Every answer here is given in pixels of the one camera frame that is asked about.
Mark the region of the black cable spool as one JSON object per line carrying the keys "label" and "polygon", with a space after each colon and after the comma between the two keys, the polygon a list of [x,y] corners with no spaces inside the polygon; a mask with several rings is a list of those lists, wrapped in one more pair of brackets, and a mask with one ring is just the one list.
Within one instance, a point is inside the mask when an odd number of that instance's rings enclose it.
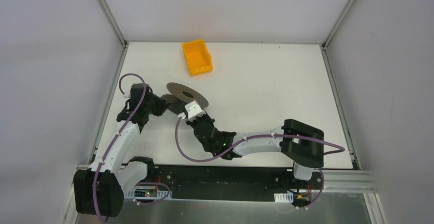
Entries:
{"label": "black cable spool", "polygon": [[166,85],[169,94],[162,95],[161,98],[169,103],[168,110],[174,114],[184,111],[186,104],[196,101],[201,108],[207,108],[208,100],[199,92],[180,83],[170,82]]}

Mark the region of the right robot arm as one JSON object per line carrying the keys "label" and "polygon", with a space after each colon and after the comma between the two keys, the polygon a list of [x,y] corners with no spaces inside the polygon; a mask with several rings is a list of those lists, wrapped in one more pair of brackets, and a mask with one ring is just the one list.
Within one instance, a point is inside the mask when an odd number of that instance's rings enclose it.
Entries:
{"label": "right robot arm", "polygon": [[291,183],[303,188],[310,183],[313,170],[324,166],[324,132],[294,119],[283,126],[259,133],[219,131],[214,120],[205,116],[186,121],[205,152],[232,160],[253,153],[279,152],[293,161]]}

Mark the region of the yellow plastic bin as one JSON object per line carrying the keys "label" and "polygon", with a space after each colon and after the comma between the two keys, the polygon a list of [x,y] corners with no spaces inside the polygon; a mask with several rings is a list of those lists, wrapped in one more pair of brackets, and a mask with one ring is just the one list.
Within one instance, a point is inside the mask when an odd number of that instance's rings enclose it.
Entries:
{"label": "yellow plastic bin", "polygon": [[197,39],[181,44],[187,68],[191,76],[213,70],[212,59],[204,39]]}

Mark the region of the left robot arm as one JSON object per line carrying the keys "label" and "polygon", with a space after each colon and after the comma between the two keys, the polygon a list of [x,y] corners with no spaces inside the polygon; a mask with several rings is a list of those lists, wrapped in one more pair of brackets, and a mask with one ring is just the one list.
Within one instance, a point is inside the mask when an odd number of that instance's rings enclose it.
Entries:
{"label": "left robot arm", "polygon": [[124,196],[137,183],[151,185],[155,181],[156,172],[151,158],[135,156],[124,169],[121,165],[149,121],[149,116],[161,116],[167,108],[168,103],[153,94],[147,84],[131,86],[129,99],[117,115],[115,129],[102,154],[87,169],[79,169],[74,174],[78,213],[116,217],[122,209]]}

